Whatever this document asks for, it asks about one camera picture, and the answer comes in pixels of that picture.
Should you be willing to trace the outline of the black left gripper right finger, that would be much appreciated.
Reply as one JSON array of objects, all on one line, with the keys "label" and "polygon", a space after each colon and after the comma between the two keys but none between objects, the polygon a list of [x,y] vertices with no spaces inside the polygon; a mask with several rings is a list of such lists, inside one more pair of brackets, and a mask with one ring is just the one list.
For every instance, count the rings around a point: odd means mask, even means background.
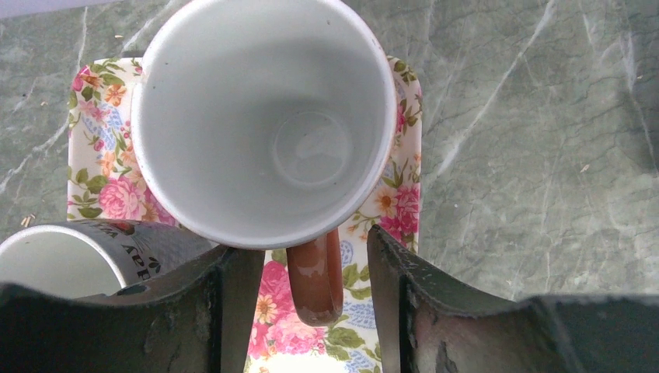
[{"label": "black left gripper right finger", "polygon": [[385,372],[656,372],[655,295],[488,294],[368,233]]}]

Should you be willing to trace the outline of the orange floral mug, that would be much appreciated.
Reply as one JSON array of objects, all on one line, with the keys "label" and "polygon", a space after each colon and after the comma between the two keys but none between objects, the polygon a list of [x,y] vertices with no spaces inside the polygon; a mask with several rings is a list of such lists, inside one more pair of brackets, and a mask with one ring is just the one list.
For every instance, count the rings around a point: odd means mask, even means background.
[{"label": "orange floral mug", "polygon": [[299,319],[336,322],[338,227],[378,184],[397,127],[366,22],[341,1],[192,1],[142,68],[131,136],[159,203],[213,242],[286,249]]}]

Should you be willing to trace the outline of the small light blue mug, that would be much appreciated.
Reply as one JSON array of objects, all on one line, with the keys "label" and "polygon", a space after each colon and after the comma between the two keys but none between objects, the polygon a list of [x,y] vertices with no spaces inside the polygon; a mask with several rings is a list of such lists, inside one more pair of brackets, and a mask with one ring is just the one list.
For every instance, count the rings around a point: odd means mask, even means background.
[{"label": "small light blue mug", "polygon": [[1,281],[63,298],[112,295],[210,249],[205,238],[158,222],[96,219],[35,225],[1,244]]}]

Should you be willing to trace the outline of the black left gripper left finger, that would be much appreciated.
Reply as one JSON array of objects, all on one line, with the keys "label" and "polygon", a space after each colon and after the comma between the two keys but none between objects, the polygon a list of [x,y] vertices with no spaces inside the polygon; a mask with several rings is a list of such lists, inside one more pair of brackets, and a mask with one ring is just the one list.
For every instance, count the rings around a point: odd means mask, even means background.
[{"label": "black left gripper left finger", "polygon": [[218,246],[115,295],[1,286],[3,372],[241,372],[264,254]]}]

